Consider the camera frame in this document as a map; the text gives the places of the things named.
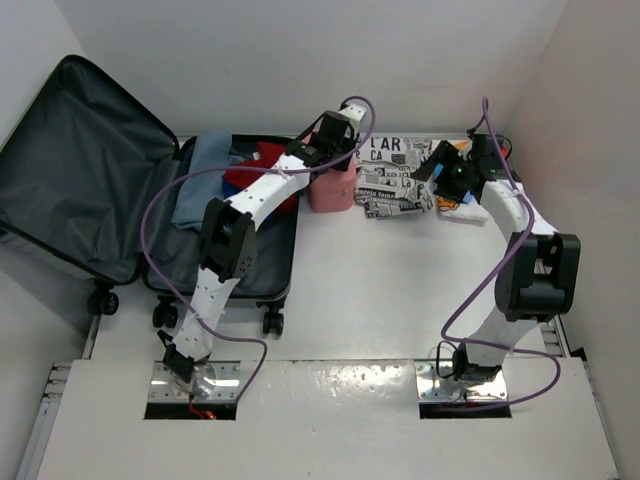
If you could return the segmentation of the pink vanity case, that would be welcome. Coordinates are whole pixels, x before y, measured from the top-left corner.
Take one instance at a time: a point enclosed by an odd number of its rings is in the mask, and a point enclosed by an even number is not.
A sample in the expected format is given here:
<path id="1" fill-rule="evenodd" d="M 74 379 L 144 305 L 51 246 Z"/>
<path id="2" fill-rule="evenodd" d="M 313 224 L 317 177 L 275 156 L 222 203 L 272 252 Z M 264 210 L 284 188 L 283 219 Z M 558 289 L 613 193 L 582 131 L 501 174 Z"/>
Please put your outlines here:
<path id="1" fill-rule="evenodd" d="M 307 196 L 311 209 L 316 213 L 332 213 L 349 210 L 354 202 L 356 168 L 347 161 L 347 169 L 329 169 L 325 173 L 311 175 Z"/>

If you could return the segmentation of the rainbow striped garment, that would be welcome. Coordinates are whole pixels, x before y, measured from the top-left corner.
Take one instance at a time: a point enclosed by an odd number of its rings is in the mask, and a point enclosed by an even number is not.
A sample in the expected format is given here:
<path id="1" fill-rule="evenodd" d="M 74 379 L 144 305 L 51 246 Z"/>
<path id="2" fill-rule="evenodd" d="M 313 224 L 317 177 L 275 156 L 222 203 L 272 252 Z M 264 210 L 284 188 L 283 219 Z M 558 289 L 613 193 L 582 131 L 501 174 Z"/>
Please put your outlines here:
<path id="1" fill-rule="evenodd" d="M 486 135 L 476 136 L 471 148 L 463 153 L 449 141 L 441 141 L 433 150 L 430 160 L 435 161 L 434 193 L 456 203 L 480 201 L 482 188 L 487 181 L 506 179 L 506 168 L 500 154 L 506 153 L 502 142 L 497 150 Z"/>

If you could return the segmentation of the grey-blue cloth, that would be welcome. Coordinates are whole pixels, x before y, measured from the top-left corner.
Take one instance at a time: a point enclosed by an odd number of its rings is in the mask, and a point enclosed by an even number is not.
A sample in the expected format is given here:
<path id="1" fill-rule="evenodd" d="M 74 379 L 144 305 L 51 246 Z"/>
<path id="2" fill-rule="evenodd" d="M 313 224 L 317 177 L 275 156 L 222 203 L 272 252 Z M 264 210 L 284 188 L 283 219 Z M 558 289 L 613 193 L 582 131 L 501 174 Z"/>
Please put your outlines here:
<path id="1" fill-rule="evenodd" d="M 189 173 L 216 168 L 216 171 L 187 179 L 177 195 L 172 223 L 178 229 L 200 230 L 206 206 L 211 199 L 223 199 L 221 188 L 223 167 L 238 163 L 230 154 L 232 135 L 224 130 L 212 130 L 199 135 L 193 147 Z"/>

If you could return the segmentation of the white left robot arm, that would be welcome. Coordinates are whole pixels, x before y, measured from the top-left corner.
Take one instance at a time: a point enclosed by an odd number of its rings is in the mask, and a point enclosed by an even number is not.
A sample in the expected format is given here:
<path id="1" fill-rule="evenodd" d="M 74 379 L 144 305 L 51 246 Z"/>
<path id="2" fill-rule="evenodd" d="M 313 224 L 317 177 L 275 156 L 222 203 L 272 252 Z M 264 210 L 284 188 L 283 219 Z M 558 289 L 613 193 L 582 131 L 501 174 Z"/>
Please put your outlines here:
<path id="1" fill-rule="evenodd" d="M 241 192 L 226 200 L 213 199 L 206 209 L 198 240 L 198 275 L 182 326 L 163 358 L 181 382 L 192 383 L 196 366 L 213 350 L 213 334 L 232 291 L 248 274 L 257 257 L 256 236 L 262 223 L 285 200 L 306 188 L 314 169 L 329 169 L 335 159 L 352 155 L 367 109 L 347 104 L 326 111 L 319 129 L 295 139 L 273 165 Z"/>

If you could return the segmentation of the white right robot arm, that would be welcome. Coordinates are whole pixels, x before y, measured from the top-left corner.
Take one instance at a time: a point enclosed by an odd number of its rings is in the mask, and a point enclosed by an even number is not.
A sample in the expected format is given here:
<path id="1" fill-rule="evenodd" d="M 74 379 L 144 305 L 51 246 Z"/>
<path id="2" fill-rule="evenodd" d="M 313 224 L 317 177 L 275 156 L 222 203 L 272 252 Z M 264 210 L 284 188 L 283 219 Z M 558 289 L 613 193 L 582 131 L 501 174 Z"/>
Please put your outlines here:
<path id="1" fill-rule="evenodd" d="M 495 305 L 473 334 L 458 341 L 448 374 L 460 383 L 491 381 L 507 353 L 537 324 L 570 310 L 581 242 L 539 214 L 519 176 L 484 136 L 474 140 L 467 155 L 448 141 L 439 142 L 412 176 L 432 178 L 436 195 L 446 200 L 475 200 L 507 243 L 492 279 Z"/>

